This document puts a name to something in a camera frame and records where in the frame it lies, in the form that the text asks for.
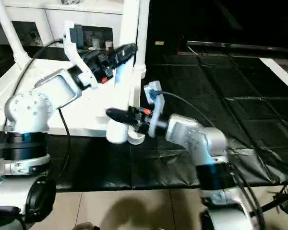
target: white cabinet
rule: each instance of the white cabinet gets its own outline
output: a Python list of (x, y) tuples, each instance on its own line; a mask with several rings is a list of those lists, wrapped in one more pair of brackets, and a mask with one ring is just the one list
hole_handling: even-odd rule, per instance
[[(83, 26), (84, 49), (103, 50), (106, 43), (107, 46), (119, 44), (122, 0), (85, 0), (72, 5), (63, 5), (59, 0), (2, 1), (25, 46), (43, 46), (62, 38), (65, 20)], [(1, 24), (0, 44), (8, 44)]]
[(62, 38), (62, 24), (65, 20), (69, 20), (83, 26), (84, 43), (88, 47), (96, 46), (98, 43), (103, 49), (106, 41), (112, 41), (114, 47), (119, 44), (121, 24), (121, 15), (119, 14), (46, 10), (46, 15), (52, 34), (56, 39)]
[[(6, 10), (23, 45), (43, 46), (53, 40), (44, 9), (6, 7)], [(1, 24), (0, 44), (8, 44)]]

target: white vertical post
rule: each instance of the white vertical post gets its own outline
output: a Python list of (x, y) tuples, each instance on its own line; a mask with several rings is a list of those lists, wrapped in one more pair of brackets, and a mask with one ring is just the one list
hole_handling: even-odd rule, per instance
[[(140, 0), (124, 0), (120, 29), (120, 45), (136, 43)], [(115, 76), (113, 107), (128, 110), (134, 58), (117, 68)], [(106, 137), (112, 143), (123, 143), (128, 139), (128, 125), (110, 120)]]
[(18, 64), (19, 68), (23, 69), (26, 63), (30, 60), (30, 57), (21, 45), (15, 28), (11, 20), (9, 19), (9, 16), (2, 1), (3, 0), (0, 0), (0, 23), (13, 50), (14, 60)]
[(147, 42), (147, 28), (148, 28), (148, 17), (149, 17), (149, 1), (141, 0), (140, 2), (140, 13), (139, 13), (139, 25), (138, 25), (138, 51), (136, 53), (136, 61), (134, 68), (142, 73), (142, 78), (145, 77), (146, 65), (146, 42)]

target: glass cabinet door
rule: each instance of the glass cabinet door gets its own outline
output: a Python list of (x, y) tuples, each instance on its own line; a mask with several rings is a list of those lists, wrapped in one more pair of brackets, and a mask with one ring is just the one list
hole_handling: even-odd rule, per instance
[[(42, 46), (43, 42), (34, 22), (12, 21), (15, 31), (23, 46)], [(8, 45), (8, 39), (0, 24), (0, 45)]]

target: white plastic part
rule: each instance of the white plastic part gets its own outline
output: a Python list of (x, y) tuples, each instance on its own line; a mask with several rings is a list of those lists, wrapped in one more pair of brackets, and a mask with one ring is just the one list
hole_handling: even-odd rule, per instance
[(153, 116), (150, 120), (149, 130), (148, 130), (148, 135), (154, 138), (156, 135), (157, 122), (159, 120), (160, 115), (163, 113), (165, 101), (164, 101), (164, 96), (162, 94), (157, 95), (156, 98), (152, 98), (149, 94), (151, 90), (161, 91), (162, 88), (161, 88), (160, 82), (155, 80), (155, 81), (150, 82), (148, 85), (144, 86), (144, 92), (145, 92), (148, 103), (155, 104)]
[(19, 68), (23, 69), (27, 62), (30, 60), (30, 57), (21, 45), (21, 42), (17, 36), (11, 20), (9, 19), (2, 0), (0, 0), (0, 23), (13, 50), (14, 60)]
[(82, 73), (78, 75), (78, 78), (82, 82), (84, 86), (91, 85), (92, 89), (96, 89), (98, 87), (97, 80), (90, 70), (90, 68), (84, 63), (80, 55), (78, 54), (77, 51), (77, 44), (73, 43), (71, 41), (71, 33), (70, 29), (73, 29), (75, 27), (75, 24), (71, 21), (65, 21), (64, 23), (64, 38), (63, 38), (63, 43), (64, 43), (64, 53), (68, 57), (68, 59), (73, 63), (74, 65), (77, 65)]
[[(120, 45), (135, 43), (140, 0), (125, 0), (120, 30)], [(112, 107), (128, 110), (134, 58), (117, 68)], [(106, 137), (109, 142), (123, 143), (128, 139), (128, 125), (109, 120)]]
[(271, 58), (261, 58), (260, 60), (288, 86), (288, 73), (283, 68)]
[(137, 38), (138, 51), (136, 53), (134, 70), (140, 72), (141, 79), (143, 79), (146, 74), (145, 55), (146, 55), (147, 28), (149, 17), (149, 1), (150, 0), (141, 0), (140, 2), (138, 38)]

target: black fabric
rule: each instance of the black fabric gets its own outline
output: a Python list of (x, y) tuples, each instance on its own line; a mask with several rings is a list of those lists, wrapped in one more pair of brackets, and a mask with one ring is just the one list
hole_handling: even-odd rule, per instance
[[(51, 48), (45, 58), (57, 58), (60, 52)], [(0, 46), (0, 55), (1, 76), (13, 61), (7, 48)], [(233, 148), (230, 157), (252, 186), (288, 184), (288, 87), (268, 67), (257, 58), (241, 57), (154, 60), (142, 85), (159, 80), (164, 91), (198, 106), (226, 134)], [(165, 114), (186, 115), (209, 125), (188, 105), (165, 98)], [(141, 106), (149, 107), (143, 91)], [(66, 147), (65, 136), (49, 135), (53, 178), (60, 172)], [(190, 154), (163, 137), (146, 137), (138, 146), (72, 137), (70, 164), (57, 185), (59, 191), (195, 187), (198, 180)]]

